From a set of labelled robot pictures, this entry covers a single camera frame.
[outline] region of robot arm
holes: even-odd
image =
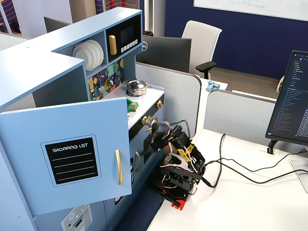
[[[160,166],[164,187],[161,195],[182,210],[193,186],[200,182],[205,172],[205,159],[191,144],[181,126],[171,128],[168,122],[158,124],[157,120],[149,125],[152,126],[153,136],[151,148],[155,151],[165,146],[170,148],[170,153]]]

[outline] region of stack of plates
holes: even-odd
[[[91,71],[97,66],[100,66],[104,60],[103,49],[95,40],[87,40],[75,46],[72,56],[83,59],[86,62],[87,71]]]

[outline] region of chair armrest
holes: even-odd
[[[217,63],[215,62],[206,62],[204,64],[200,64],[196,66],[196,69],[202,73],[208,72],[211,68],[217,66]]]

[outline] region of oven knob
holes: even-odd
[[[148,118],[148,117],[147,117],[146,115],[142,117],[142,119],[141,119],[141,124],[142,124],[142,125],[147,125],[147,124],[148,124],[147,118]]]
[[[157,108],[163,108],[163,102],[161,100],[157,101],[156,107]]]

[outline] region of office chair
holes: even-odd
[[[221,29],[196,21],[188,21],[182,38],[192,39],[189,73],[211,79],[210,70],[217,64],[212,62]]]

